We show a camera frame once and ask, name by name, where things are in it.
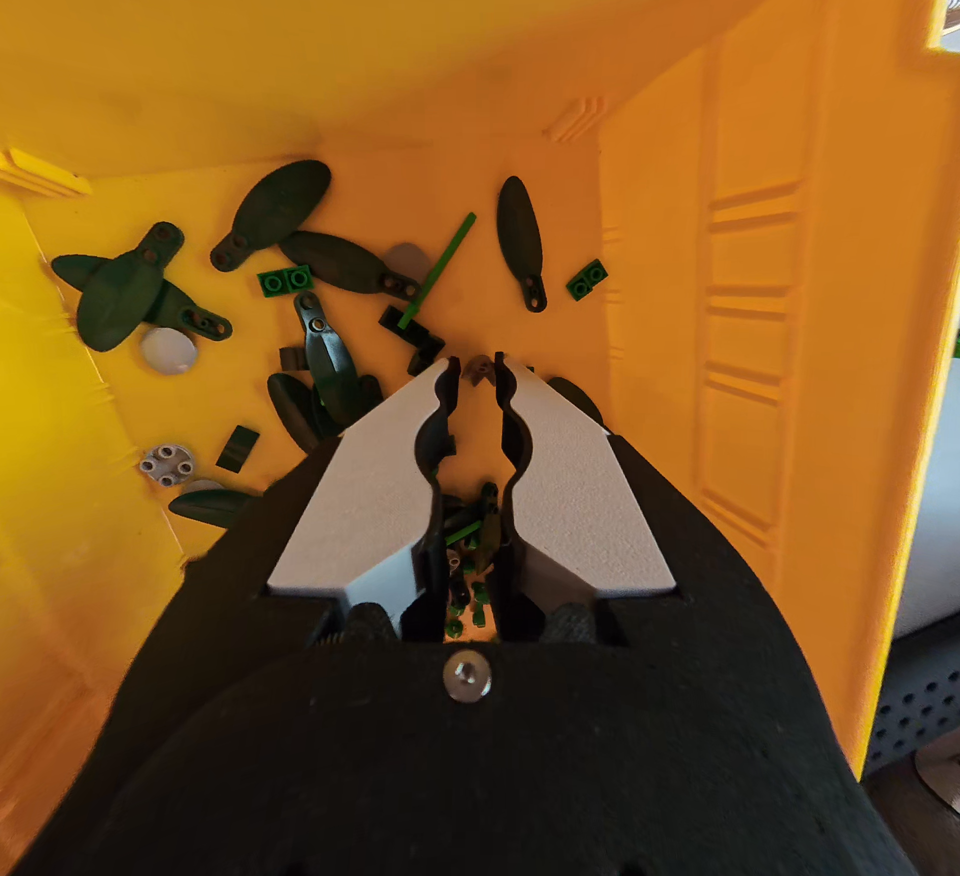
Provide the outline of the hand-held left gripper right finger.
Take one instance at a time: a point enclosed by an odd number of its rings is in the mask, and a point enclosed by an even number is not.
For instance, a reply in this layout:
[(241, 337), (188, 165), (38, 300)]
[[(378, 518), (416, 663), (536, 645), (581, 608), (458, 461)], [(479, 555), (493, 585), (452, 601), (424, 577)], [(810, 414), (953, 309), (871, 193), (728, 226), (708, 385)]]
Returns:
[(611, 431), (575, 387), (495, 357), (503, 490), (494, 608), (503, 641), (625, 641), (621, 601), (676, 580), (618, 461)]

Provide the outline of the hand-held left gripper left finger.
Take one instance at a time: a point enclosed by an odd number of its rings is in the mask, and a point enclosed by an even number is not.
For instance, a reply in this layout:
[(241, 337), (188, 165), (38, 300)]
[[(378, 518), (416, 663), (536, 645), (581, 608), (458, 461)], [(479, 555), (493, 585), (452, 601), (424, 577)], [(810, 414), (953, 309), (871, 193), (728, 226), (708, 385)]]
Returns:
[(443, 524), (436, 470), (450, 450), (460, 361), (437, 360), (348, 427), (269, 577), (270, 594), (320, 597), (347, 616), (402, 617), (439, 586), (430, 555)]

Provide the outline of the pile of brick pieces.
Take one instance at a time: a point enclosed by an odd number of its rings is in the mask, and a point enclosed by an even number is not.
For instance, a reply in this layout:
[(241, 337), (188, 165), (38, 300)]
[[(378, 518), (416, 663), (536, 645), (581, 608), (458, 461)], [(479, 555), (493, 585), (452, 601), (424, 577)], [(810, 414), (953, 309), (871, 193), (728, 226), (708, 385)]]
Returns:
[[(372, 357), (388, 358), (390, 385), (402, 380), (394, 367), (402, 350), (410, 359), (404, 382), (445, 353), (447, 343), (416, 319), (406, 332), (398, 331), (404, 310), (434, 266), (419, 246), (393, 247), (383, 259), (349, 239), (306, 230), (331, 180), (330, 168), (315, 159), (272, 170), (244, 197), (229, 232), (211, 248), (210, 264), (219, 273), (239, 270), (257, 253), (282, 253), (284, 266), (271, 258), (272, 266), (257, 275), (258, 294), (290, 299), (303, 337), (270, 356), (268, 349), (279, 342), (281, 329), (292, 328), (292, 318), (268, 317), (266, 303), (255, 302), (247, 286), (231, 296), (239, 341), (228, 343), (212, 368), (201, 372), (217, 385), (210, 397), (187, 395), (176, 404), (194, 428), (222, 417), (211, 429), (215, 437), (226, 434), (228, 422), (237, 422), (217, 461), (223, 472), (240, 473), (259, 438), (259, 428), (246, 426), (239, 409), (251, 414), (270, 403), (278, 425), (310, 454), (383, 401), (378, 375), (356, 367), (349, 342), (360, 344), (362, 367)], [(428, 316), (443, 317), (456, 357), (472, 356), (474, 347), (484, 344), (507, 343), (523, 357), (540, 357), (541, 368), (585, 370), (593, 382), (604, 377), (607, 331), (596, 306), (575, 316), (572, 304), (562, 303), (537, 324), (533, 316), (521, 316), (519, 294), (531, 314), (547, 308), (541, 237), (519, 178), (507, 179), (498, 200), (504, 262), (494, 261), (490, 225), (482, 223), (482, 247), (468, 249), (466, 262), (454, 263), (439, 303), (427, 306)], [(231, 320), (200, 306), (166, 276), (185, 244), (181, 228), (159, 221), (136, 246), (113, 258), (76, 253), (52, 258), (55, 277), (78, 295), (75, 325), (88, 350), (113, 352), (144, 328), (141, 364), (174, 376), (191, 369), (198, 341), (221, 346), (229, 340)]]

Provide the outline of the yellow plastic bin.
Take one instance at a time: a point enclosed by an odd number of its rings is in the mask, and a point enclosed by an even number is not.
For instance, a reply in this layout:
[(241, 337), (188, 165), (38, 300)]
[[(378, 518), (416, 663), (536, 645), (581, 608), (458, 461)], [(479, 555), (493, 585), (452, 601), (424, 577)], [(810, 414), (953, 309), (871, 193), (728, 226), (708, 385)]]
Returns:
[[(2, 0), (2, 874), (913, 874), (863, 777), (958, 310), (948, 0)], [(239, 342), (211, 248), (271, 171), (305, 230), (456, 254), (438, 587), (343, 616), (269, 578), (337, 448), (238, 474), (177, 403)], [(604, 377), (440, 303), (516, 177)], [(62, 254), (156, 222), (230, 320), (91, 352)], [(676, 581), (625, 641), (503, 641), (498, 353), (579, 390)], [(483, 520), (454, 546), (445, 532)]]

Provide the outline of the black perforated panel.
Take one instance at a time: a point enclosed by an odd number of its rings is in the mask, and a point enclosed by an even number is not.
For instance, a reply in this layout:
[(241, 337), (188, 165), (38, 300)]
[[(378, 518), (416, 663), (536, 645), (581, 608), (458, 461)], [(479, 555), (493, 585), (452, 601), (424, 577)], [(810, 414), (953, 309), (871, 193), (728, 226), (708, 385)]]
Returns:
[(958, 623), (943, 619), (894, 641), (870, 727), (863, 777), (903, 760), (958, 723)]

